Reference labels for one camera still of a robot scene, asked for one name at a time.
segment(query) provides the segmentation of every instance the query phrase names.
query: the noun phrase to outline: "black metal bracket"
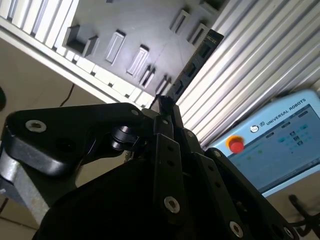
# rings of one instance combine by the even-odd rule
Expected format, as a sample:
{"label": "black metal bracket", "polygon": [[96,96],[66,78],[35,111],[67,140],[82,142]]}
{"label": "black metal bracket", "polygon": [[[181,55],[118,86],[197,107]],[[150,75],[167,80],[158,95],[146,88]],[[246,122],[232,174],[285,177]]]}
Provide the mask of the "black metal bracket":
{"label": "black metal bracket", "polygon": [[199,177],[202,178],[210,198],[212,206],[214,206],[215,219],[208,219],[213,224],[217,221],[222,222],[224,226],[230,226],[225,229],[225,235],[228,239],[244,239],[253,240],[250,231],[242,223],[240,216],[237,213],[236,207],[228,193],[228,190],[222,180],[215,162],[206,156],[199,153],[193,153],[193,159],[199,172]]}
{"label": "black metal bracket", "polygon": [[[35,120],[34,128],[43,123],[45,131],[28,130],[30,120]],[[2,142],[11,158],[46,175],[62,176],[96,159],[120,155],[111,147],[112,131],[144,120],[129,103],[23,110],[7,117]]]}
{"label": "black metal bracket", "polygon": [[181,226],[186,221],[187,197],[180,146],[160,133],[155,138],[153,203],[168,223]]}
{"label": "black metal bracket", "polygon": [[[233,202],[242,215],[242,221],[248,225],[253,236],[265,233],[264,239],[297,238],[292,226],[220,150],[212,147],[205,152],[205,155],[215,162]],[[262,224],[252,228],[256,221]]]}
{"label": "black metal bracket", "polygon": [[304,220],[290,223],[290,225],[296,229],[301,237],[307,236],[312,230],[320,239],[320,213],[313,216],[308,214],[307,211],[299,204],[299,200],[296,195],[290,195],[289,200],[294,208],[304,218]]}

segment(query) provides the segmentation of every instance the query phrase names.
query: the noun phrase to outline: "slot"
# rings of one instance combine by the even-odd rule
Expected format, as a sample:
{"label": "slot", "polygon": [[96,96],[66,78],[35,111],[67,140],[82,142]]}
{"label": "slot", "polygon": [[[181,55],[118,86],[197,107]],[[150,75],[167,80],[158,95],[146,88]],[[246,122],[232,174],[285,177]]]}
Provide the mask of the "slot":
{"label": "slot", "polygon": [[306,115],[307,113],[308,113],[308,111],[304,111],[303,113],[301,113],[301,114],[298,116],[298,118],[303,117],[303,116]]}
{"label": "slot", "polygon": [[190,78],[196,71],[196,66],[194,63],[189,64],[187,69],[185,70],[185,74]]}
{"label": "slot", "polygon": [[155,69],[152,69],[151,71],[151,67],[149,66],[140,81],[140,86],[142,86],[143,88],[146,88],[154,78],[155,71],[156,71]]}
{"label": "slot", "polygon": [[122,45],[124,44],[126,35],[123,32],[116,31],[106,48],[106,57],[105,60],[110,63],[114,64],[115,60],[120,52]]}
{"label": "slot", "polygon": [[133,78],[135,78],[137,74],[140,72],[142,66],[145,64],[148,54],[149,49],[141,45],[126,72],[130,74]]}
{"label": "slot", "polygon": [[189,17],[189,13],[187,13],[185,10],[181,10],[179,15],[176,17],[174,22],[172,23],[170,29],[173,31],[175,34],[179,34],[184,27],[184,25],[187,22],[187,19]]}
{"label": "slot", "polygon": [[171,77],[168,77],[167,75],[165,75],[161,81],[161,83],[158,85],[158,87],[156,88],[156,95],[161,95],[164,90],[166,89],[166,86],[171,83]]}
{"label": "slot", "polygon": [[162,95],[166,95],[167,92],[170,90],[170,88],[172,87],[172,84],[170,82],[168,82],[168,84],[164,87],[163,91],[162,91]]}
{"label": "slot", "polygon": [[80,28],[80,25],[68,27],[62,46],[85,58],[93,52],[98,37],[92,36],[84,41],[78,36]]}
{"label": "slot", "polygon": [[215,11],[219,11],[224,4],[225,1],[220,0],[205,0],[202,1],[202,4],[208,4],[210,7],[212,7]]}
{"label": "slot", "polygon": [[179,93],[181,92],[181,90],[184,88],[184,85],[183,85],[183,83],[182,83],[181,80],[179,80],[179,84],[180,84],[180,86],[179,86],[179,88],[176,90],[175,94],[179,94]]}
{"label": "slot", "polygon": [[270,138],[272,135],[274,135],[275,133],[274,132],[272,132],[272,133],[269,133],[265,138],[266,139],[268,139],[268,138]]}
{"label": "slot", "polygon": [[288,125],[290,125],[290,122],[288,121],[285,125],[281,126],[282,129],[284,129],[285,127],[287,127]]}
{"label": "slot", "polygon": [[200,57],[202,57],[204,59],[208,55],[210,49],[211,49],[210,46],[208,46],[207,44],[203,44],[201,46],[198,54],[200,55]]}
{"label": "slot", "polygon": [[214,7],[212,7],[209,3],[207,2],[203,2],[203,3],[200,3],[200,7],[207,11],[209,14],[215,16],[217,14],[219,14],[219,11],[217,9],[215,9]]}
{"label": "slot", "polygon": [[199,23],[198,27],[192,32],[188,42],[194,45],[196,48],[199,47],[203,39],[205,38],[209,28],[203,23]]}

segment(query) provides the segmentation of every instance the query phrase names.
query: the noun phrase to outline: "metal frame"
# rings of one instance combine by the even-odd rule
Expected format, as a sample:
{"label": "metal frame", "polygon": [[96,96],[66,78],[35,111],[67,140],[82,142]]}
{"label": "metal frame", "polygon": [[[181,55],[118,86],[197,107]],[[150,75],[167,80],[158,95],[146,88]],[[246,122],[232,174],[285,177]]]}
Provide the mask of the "metal frame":
{"label": "metal frame", "polygon": [[[49,26],[55,26],[55,33],[60,28],[58,36],[54,35],[53,49],[30,35],[36,26],[29,26],[30,31],[25,33],[2,18],[0,37],[106,103],[128,102],[148,107],[152,96],[61,46],[78,2],[68,1],[70,8],[61,26],[54,20],[61,14],[59,7],[53,14]],[[212,26],[225,36],[224,41],[177,102],[185,126],[197,135],[202,147],[270,99],[310,88],[320,79],[319,11],[317,0],[227,3]]]}
{"label": "metal frame", "polygon": [[[222,239],[298,239],[221,151],[201,149],[171,98],[160,96],[155,104],[158,111],[147,115],[132,104],[114,103],[7,117],[0,175],[41,222],[35,239],[96,238],[105,226],[117,238],[152,232],[159,233],[156,239],[201,239],[218,226],[215,234]],[[71,129],[77,116],[83,117]],[[33,117],[41,119],[33,128],[47,126],[46,133],[34,134],[27,124]],[[17,128],[23,125],[29,131]],[[75,189],[80,165],[123,150],[134,152],[134,160]],[[103,222],[101,215],[107,216]],[[119,231],[123,219],[135,224]]]}

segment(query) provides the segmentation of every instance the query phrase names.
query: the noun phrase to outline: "red emergency stop button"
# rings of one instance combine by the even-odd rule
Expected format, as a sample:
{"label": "red emergency stop button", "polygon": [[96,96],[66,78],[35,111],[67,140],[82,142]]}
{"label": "red emergency stop button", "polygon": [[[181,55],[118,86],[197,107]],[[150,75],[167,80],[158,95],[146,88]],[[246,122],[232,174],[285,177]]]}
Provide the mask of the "red emergency stop button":
{"label": "red emergency stop button", "polygon": [[245,149],[244,139],[240,136],[231,136],[227,140],[227,147],[234,154],[239,154]]}

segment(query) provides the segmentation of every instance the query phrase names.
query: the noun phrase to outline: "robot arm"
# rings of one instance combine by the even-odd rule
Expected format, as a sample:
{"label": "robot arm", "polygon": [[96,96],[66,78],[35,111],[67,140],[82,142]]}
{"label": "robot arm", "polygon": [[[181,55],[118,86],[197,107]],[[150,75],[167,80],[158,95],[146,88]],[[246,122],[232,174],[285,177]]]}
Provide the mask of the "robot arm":
{"label": "robot arm", "polygon": [[[159,97],[24,110],[8,116],[0,174],[51,239],[299,239],[221,151],[200,147],[179,108]],[[125,164],[76,188],[79,167],[132,152]]]}

